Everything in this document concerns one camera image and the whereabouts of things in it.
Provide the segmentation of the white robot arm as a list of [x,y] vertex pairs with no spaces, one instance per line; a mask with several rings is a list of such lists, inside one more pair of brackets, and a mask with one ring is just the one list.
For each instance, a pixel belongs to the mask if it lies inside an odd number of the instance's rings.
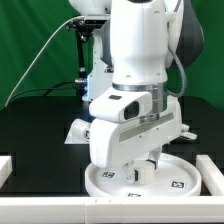
[[69,0],[85,16],[105,15],[113,66],[111,87],[90,104],[91,164],[87,181],[104,172],[137,182],[141,172],[152,173],[161,147],[178,137],[196,136],[182,123],[177,95],[166,89],[166,69],[177,55],[170,47],[176,36],[169,21],[184,13],[173,0]]

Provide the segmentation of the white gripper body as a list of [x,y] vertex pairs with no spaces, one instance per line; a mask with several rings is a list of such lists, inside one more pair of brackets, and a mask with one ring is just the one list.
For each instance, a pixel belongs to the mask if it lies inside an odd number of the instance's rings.
[[95,119],[90,127],[90,158],[100,168],[116,168],[178,138],[182,131],[177,99],[153,122],[134,119],[123,124]]

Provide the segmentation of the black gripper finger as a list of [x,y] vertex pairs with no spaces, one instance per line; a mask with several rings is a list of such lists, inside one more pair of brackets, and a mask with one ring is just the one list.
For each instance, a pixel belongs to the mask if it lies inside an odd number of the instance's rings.
[[149,159],[155,166],[158,166],[158,161],[159,161],[159,158],[160,158],[161,153],[162,153],[162,147],[158,147],[158,148],[152,150],[152,151],[149,153],[149,157],[148,157],[148,159]]
[[135,170],[134,170],[133,165],[131,163],[127,164],[126,180],[128,182],[134,182],[135,181]]

